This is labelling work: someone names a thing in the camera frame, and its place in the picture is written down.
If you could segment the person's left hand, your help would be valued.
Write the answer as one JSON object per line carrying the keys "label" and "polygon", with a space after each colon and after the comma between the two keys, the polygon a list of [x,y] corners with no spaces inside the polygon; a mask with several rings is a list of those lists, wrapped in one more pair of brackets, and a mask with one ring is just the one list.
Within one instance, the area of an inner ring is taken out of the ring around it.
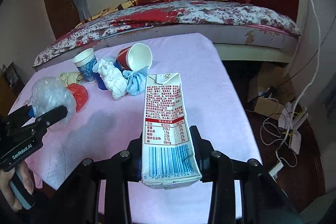
{"label": "person's left hand", "polygon": [[25,161],[8,172],[1,170],[1,192],[13,211],[30,210],[33,207],[33,189],[34,184]]}

